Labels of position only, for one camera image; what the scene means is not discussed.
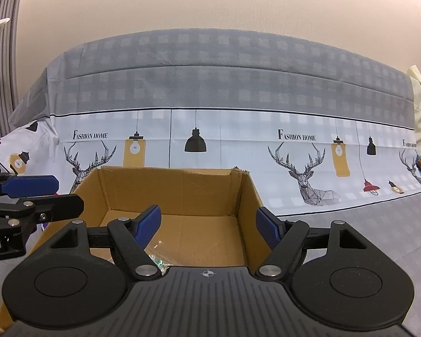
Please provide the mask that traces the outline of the grey deer print sofa cover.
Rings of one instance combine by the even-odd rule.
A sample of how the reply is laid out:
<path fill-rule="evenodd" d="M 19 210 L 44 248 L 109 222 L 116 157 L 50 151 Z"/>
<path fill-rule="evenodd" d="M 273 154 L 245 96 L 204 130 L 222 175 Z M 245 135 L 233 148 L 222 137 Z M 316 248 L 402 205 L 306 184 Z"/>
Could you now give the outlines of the grey deer print sofa cover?
<path fill-rule="evenodd" d="M 243 170 L 260 207 L 310 227 L 347 222 L 415 296 L 401 323 L 322 323 L 258 267 L 172 265 L 84 325 L 13 321 L 3 302 L 0 336 L 421 336 L 413 98 L 399 70 L 269 33 L 147 31 L 62 53 L 12 112 L 2 172 L 52 175 L 54 195 L 69 195 L 103 167 Z M 39 224 L 16 266 L 78 219 Z"/>

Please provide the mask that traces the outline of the brown cardboard box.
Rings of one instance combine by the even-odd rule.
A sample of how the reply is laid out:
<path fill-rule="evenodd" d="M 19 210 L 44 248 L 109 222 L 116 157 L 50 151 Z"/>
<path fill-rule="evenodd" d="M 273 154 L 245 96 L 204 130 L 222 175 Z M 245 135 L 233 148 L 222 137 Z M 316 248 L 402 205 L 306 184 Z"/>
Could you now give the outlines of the brown cardboard box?
<path fill-rule="evenodd" d="M 255 225 L 262 202 L 243 170 L 103 167 L 75 193 L 84 201 L 80 219 L 89 227 L 159 205 L 161 225 L 148 245 L 161 240 L 172 265 L 253 271 L 270 253 Z"/>

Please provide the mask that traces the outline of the clear bag of candies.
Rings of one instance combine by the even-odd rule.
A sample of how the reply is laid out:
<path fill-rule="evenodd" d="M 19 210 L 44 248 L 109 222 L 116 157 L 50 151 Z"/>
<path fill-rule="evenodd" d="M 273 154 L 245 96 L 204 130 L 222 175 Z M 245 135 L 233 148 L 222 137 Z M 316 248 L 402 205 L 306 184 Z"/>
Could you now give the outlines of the clear bag of candies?
<path fill-rule="evenodd" d="M 161 240 L 156 243 L 150 243 L 145 252 L 150 257 L 150 259 L 156 264 L 157 268 L 161 271 L 161 274 L 164 275 L 168 269 L 172 266 L 172 263 L 167 260 L 165 255 L 165 246 Z"/>

